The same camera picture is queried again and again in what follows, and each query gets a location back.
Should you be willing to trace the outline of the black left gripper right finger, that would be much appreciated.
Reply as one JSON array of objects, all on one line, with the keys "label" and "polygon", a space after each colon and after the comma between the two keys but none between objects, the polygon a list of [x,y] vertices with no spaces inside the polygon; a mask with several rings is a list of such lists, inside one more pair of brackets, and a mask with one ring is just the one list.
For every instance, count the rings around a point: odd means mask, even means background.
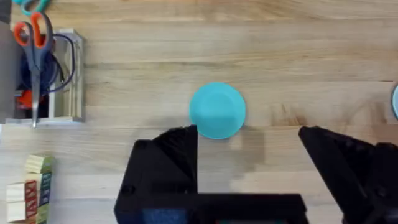
[{"label": "black left gripper right finger", "polygon": [[303,126],[298,135],[343,223],[397,223],[396,145],[370,144],[318,126]]}]

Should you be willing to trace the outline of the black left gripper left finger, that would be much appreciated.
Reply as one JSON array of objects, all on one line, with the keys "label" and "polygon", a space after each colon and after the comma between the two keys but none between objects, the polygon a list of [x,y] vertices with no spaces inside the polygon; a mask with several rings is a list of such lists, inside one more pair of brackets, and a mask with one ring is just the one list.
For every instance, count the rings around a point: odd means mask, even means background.
[{"label": "black left gripper left finger", "polygon": [[195,194],[198,131],[195,125],[172,128],[133,147],[114,206],[118,223],[188,223],[184,208],[135,208],[154,194]]}]

